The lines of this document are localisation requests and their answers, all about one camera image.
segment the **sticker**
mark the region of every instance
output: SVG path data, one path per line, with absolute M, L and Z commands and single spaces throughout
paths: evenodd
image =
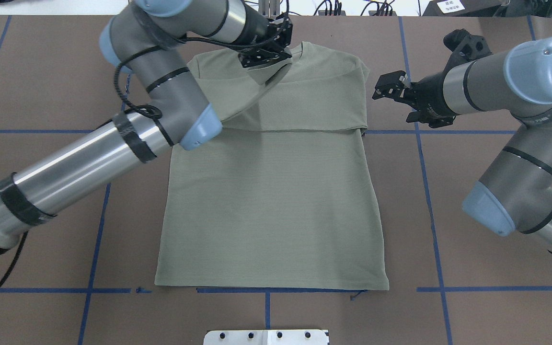
M 457 11 L 463 11 L 466 7 L 463 6 L 460 0 L 446 0 L 438 2 L 438 7 L 442 13 L 451 13 Z

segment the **blue joint cap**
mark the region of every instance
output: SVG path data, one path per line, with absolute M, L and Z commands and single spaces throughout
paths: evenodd
M 121 63 L 121 60 L 116 56 L 116 52 L 114 52 L 114 47 L 112 46 L 112 40 L 110 40 L 110 27 L 112 26 L 112 20 L 114 18 L 110 19 L 108 22 L 108 25 L 103 28 L 103 31 L 101 31 L 101 35 L 99 35 L 99 48 L 101 49 L 101 54 L 103 54 L 103 57 L 114 65 L 114 67 L 118 66 L 118 64 Z M 127 66 L 123 66 L 121 68 L 121 72 L 132 74 L 133 71 L 130 70 Z
M 504 79 L 521 99 L 552 104 L 552 37 L 512 48 L 504 59 Z
M 171 17 L 184 11 L 193 0 L 135 0 L 136 5 L 155 17 Z
M 184 150 L 191 151 L 219 135 L 221 129 L 223 129 L 221 120 L 212 109 L 212 104 L 208 104 L 208 107 L 197 118 L 191 129 L 180 140 L 180 146 Z
M 484 184 L 476 182 L 464 200 L 462 209 L 470 217 L 500 236 L 515 231 L 515 223 L 502 203 Z

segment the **white bracket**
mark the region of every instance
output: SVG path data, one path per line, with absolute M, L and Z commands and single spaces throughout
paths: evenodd
M 328 330 L 210 331 L 204 345 L 329 345 Z

